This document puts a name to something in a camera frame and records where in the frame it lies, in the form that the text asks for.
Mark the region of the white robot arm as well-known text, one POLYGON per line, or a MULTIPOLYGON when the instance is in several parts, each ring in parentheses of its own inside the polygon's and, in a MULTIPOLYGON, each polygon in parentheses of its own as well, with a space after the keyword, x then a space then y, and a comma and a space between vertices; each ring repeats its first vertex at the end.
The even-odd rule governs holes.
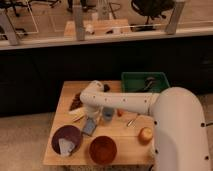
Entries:
POLYGON ((191 91, 170 87, 160 93, 105 92, 95 80, 82 90, 80 100, 91 116, 109 107, 152 117, 155 171, 211 171, 204 110, 191 91))

